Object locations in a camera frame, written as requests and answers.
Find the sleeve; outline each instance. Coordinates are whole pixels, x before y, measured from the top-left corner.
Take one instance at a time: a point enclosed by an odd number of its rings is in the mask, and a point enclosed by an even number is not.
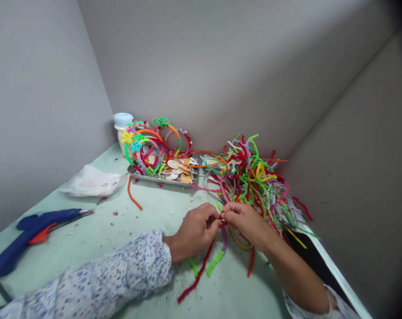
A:
[[[114,253],[68,268],[38,291],[14,299],[0,319],[110,318],[130,300],[144,298],[173,277],[164,233],[153,230]]]
[[[332,295],[335,297],[336,303],[337,303],[337,309],[333,309],[331,306],[331,300],[329,301],[330,305],[330,310],[329,313],[324,314],[324,315],[317,315],[308,311],[305,311],[301,309],[299,306],[295,304],[295,302],[290,298],[290,296],[287,294],[286,291],[283,291],[284,293],[284,299],[285,299],[285,305],[286,308],[288,309],[288,312],[290,313],[291,317],[293,319],[351,319],[351,318],[356,318],[358,319],[359,316],[357,313],[351,309],[344,300],[328,285],[324,286],[328,290],[328,299],[329,299],[329,294],[332,293]]]

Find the plastic bag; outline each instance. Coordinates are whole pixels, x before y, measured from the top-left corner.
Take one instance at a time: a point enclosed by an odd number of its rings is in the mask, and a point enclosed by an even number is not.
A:
[[[63,184],[59,191],[75,197],[109,196],[126,182],[126,176],[100,171],[85,165],[83,169]]]

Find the light green table surface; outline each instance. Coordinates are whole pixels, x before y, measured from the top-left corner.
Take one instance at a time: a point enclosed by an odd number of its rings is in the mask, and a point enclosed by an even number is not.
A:
[[[105,172],[124,175],[128,162],[116,143],[90,165]],[[130,200],[126,188],[127,185],[123,186],[98,206],[95,205],[99,197],[72,198],[56,189],[23,214],[24,217],[67,208],[95,208],[93,215],[50,233],[48,242],[28,248],[15,271],[0,279],[6,290],[13,297],[36,290],[65,268],[80,266],[111,252],[147,230],[161,228],[166,234],[174,234],[188,210],[205,202],[216,204],[205,191],[168,185],[160,188],[156,183],[139,181],[134,184],[132,181],[131,193],[143,207],[140,211]],[[113,215],[114,211],[118,212],[117,216]],[[12,223],[0,233],[0,253],[20,234],[15,225],[16,222]],[[129,303],[114,318],[290,318],[282,287],[273,268],[266,265],[266,258],[257,254],[251,277],[247,278],[250,251],[238,247],[229,233],[228,237],[226,254],[211,277],[204,273],[197,289],[181,305],[178,305],[177,298],[194,282],[188,262],[175,267],[172,283],[160,293]],[[362,318],[370,318],[323,247],[317,240],[313,239],[313,242],[358,313]],[[223,238],[219,233],[209,261],[221,251],[222,244]],[[198,269],[202,258],[195,258]]]

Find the finger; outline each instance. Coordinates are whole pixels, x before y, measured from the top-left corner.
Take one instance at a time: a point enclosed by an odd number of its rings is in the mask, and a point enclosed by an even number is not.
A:
[[[237,214],[240,214],[244,208],[245,204],[239,203],[239,202],[228,202],[226,205],[223,207],[224,211],[231,210]]]
[[[198,206],[196,209],[203,209],[203,208],[206,208],[206,207],[208,207],[208,206],[212,206],[210,203],[204,203],[204,204],[202,204],[202,205],[200,205],[200,206]]]
[[[241,223],[241,215],[235,213],[232,210],[228,210],[222,213],[223,219],[231,224],[234,224],[239,228],[239,224]]]
[[[209,240],[213,239],[214,237],[216,237],[217,233],[219,232],[219,227],[221,225],[222,221],[220,219],[216,219],[215,221],[213,221],[210,225],[210,228],[208,228],[205,233],[208,236]]]
[[[205,209],[203,209],[202,212],[203,212],[205,221],[209,220],[210,218],[212,218],[212,219],[220,218],[220,215],[217,212],[217,209],[213,205],[210,205],[210,207],[206,207]]]

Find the white bottle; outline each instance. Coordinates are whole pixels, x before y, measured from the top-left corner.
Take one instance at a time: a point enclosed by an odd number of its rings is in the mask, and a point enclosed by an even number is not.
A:
[[[126,147],[126,143],[121,142],[121,135],[127,129],[127,124],[133,122],[133,116],[129,113],[116,113],[114,114],[114,128],[117,130],[118,142],[120,143],[121,151],[124,153],[124,148]]]

